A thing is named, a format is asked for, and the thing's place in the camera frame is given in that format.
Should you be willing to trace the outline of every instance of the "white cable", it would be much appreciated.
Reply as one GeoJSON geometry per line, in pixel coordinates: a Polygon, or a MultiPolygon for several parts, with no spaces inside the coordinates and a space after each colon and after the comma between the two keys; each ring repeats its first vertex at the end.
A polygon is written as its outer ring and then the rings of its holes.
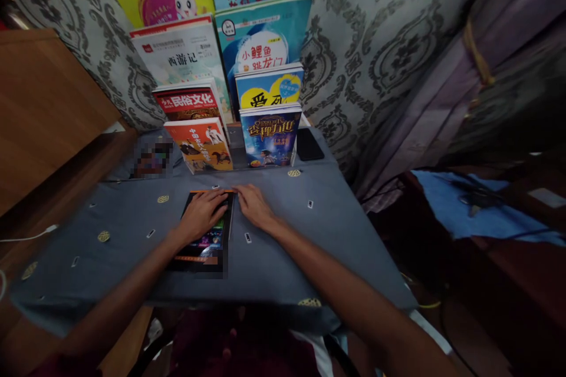
{"type": "Polygon", "coordinates": [[[59,227],[58,224],[54,224],[54,225],[52,225],[52,226],[50,226],[50,227],[47,227],[43,233],[38,234],[37,236],[28,237],[27,239],[8,239],[8,240],[0,240],[0,242],[23,242],[24,240],[37,239],[38,237],[41,237],[41,236],[43,236],[44,234],[51,233],[53,230],[55,230],[55,229],[58,228],[58,227],[59,227]]]}
{"type": "Polygon", "coordinates": [[[4,293],[6,293],[6,287],[8,287],[8,280],[6,280],[6,274],[4,271],[0,270],[0,277],[2,277],[2,290],[0,291],[0,302],[4,298],[4,293]]]}

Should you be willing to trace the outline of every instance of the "yellow cable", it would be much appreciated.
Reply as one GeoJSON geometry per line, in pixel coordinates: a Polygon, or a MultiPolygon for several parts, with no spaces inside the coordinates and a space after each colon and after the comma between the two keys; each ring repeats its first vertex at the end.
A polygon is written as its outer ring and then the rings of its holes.
{"type": "Polygon", "coordinates": [[[431,303],[430,305],[419,305],[419,307],[422,309],[434,309],[439,307],[441,303],[442,303],[441,301],[438,301],[435,303],[431,303]]]}
{"type": "Polygon", "coordinates": [[[489,71],[489,65],[479,52],[476,46],[476,42],[473,39],[472,21],[469,17],[468,21],[466,22],[466,26],[464,27],[463,39],[466,48],[472,54],[474,62],[476,62],[476,68],[478,69],[483,86],[488,87],[490,85],[493,85],[495,78],[491,75],[491,72],[489,71]]]}
{"type": "MultiPolygon", "coordinates": [[[[409,281],[409,283],[413,283],[413,279],[411,277],[409,277],[407,274],[401,273],[401,275],[403,277],[405,277],[409,281]]],[[[441,302],[438,301],[438,302],[435,302],[435,303],[431,303],[430,305],[419,305],[419,307],[422,308],[422,309],[434,309],[434,308],[439,307],[440,304],[441,304],[441,302]]]]}

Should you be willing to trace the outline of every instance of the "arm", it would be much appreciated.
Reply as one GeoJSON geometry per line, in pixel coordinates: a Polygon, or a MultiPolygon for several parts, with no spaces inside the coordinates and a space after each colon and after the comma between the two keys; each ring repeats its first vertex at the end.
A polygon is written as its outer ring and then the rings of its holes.
{"type": "Polygon", "coordinates": [[[246,218],[279,242],[342,321],[376,354],[388,376],[431,371],[437,376],[458,375],[429,335],[363,279],[276,217],[257,187],[235,188],[246,218]]]}
{"type": "Polygon", "coordinates": [[[122,280],[63,340],[59,353],[98,365],[130,323],[175,254],[198,240],[224,214],[214,210],[226,198],[223,190],[197,194],[179,225],[122,280]]]}

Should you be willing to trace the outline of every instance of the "hand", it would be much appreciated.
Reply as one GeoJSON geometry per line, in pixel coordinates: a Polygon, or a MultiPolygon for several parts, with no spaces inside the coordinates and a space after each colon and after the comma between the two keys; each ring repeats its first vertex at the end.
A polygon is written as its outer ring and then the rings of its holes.
{"type": "Polygon", "coordinates": [[[274,227],[282,222],[280,218],[275,216],[260,189],[253,184],[235,186],[233,189],[238,193],[238,201],[243,215],[253,225],[271,234],[274,227]]]}
{"type": "Polygon", "coordinates": [[[169,233],[169,238],[174,240],[179,248],[201,238],[226,212],[227,206],[222,206],[216,213],[214,210],[227,198],[228,194],[225,194],[224,190],[197,193],[190,201],[179,225],[169,233]]]}

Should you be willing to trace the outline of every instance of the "orange book cover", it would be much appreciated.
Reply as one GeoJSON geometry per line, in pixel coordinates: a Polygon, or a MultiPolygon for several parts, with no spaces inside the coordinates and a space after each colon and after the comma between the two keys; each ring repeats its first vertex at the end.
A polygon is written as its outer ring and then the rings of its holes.
{"type": "Polygon", "coordinates": [[[233,170],[220,118],[172,121],[163,126],[183,152],[193,174],[233,170]]]}

